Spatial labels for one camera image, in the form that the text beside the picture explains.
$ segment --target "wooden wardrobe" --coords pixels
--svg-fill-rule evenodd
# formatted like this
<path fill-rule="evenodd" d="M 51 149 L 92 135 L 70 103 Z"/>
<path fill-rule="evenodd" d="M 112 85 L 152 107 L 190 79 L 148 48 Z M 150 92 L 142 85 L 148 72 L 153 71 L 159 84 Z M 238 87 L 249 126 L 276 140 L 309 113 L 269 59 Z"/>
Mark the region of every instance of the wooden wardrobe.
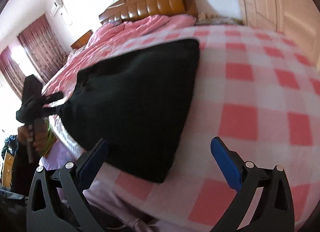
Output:
<path fill-rule="evenodd" d="M 312 0 L 239 0 L 244 23 L 293 39 L 320 71 L 320 12 Z"/>

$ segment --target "air conditioner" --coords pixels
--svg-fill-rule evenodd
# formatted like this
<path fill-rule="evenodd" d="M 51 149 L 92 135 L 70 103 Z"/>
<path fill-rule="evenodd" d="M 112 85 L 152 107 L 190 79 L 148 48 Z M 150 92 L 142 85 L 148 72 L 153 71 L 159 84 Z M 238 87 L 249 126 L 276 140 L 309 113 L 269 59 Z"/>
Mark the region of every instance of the air conditioner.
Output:
<path fill-rule="evenodd" d="M 63 6 L 62 0 L 56 0 L 50 10 L 50 16 L 53 18 Z"/>

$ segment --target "wooden dresser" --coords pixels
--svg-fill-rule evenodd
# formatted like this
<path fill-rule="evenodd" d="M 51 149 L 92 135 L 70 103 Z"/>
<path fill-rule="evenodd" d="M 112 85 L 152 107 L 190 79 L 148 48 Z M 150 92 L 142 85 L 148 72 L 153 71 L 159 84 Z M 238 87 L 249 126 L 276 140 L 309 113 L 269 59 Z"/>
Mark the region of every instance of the wooden dresser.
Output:
<path fill-rule="evenodd" d="M 83 47 L 84 45 L 87 44 L 87 42 L 89 41 L 90 37 L 92 36 L 93 31 L 89 30 L 87 33 L 85 33 L 82 37 L 80 37 L 77 41 L 75 41 L 72 45 L 71 48 L 72 49 L 79 49 L 81 47 Z"/>
<path fill-rule="evenodd" d="M 320 12 L 313 0 L 239 0 L 244 23 L 293 39 L 320 71 Z"/>
<path fill-rule="evenodd" d="M 9 188 L 11 182 L 11 171 L 14 157 L 7 151 L 4 157 L 4 167 L 2 173 L 2 186 Z"/>

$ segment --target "folded black clothing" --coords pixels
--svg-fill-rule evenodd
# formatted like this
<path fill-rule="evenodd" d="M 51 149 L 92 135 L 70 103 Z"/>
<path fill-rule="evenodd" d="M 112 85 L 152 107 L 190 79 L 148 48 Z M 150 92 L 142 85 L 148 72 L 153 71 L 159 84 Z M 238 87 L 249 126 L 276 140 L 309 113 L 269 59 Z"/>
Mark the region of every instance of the folded black clothing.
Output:
<path fill-rule="evenodd" d="M 104 138 L 106 162 L 162 183 L 188 116 L 199 43 L 178 40 L 109 58 L 81 70 L 58 107 L 69 134 L 86 150 Z"/>

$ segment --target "person's arm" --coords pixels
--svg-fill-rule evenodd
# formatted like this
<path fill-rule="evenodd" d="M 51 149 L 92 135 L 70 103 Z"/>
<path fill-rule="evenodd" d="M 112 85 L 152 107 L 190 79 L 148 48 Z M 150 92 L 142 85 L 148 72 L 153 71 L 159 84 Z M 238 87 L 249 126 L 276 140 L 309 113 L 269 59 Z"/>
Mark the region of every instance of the person's arm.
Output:
<path fill-rule="evenodd" d="M 29 137 L 28 130 L 25 126 L 18 129 L 18 149 L 14 156 L 12 164 L 10 191 L 25 196 L 29 195 L 33 176 L 36 168 L 39 166 L 40 156 L 34 154 L 33 163 L 29 163 L 27 153 L 27 138 Z M 47 126 L 36 134 L 33 146 L 38 153 L 42 152 L 48 140 Z"/>

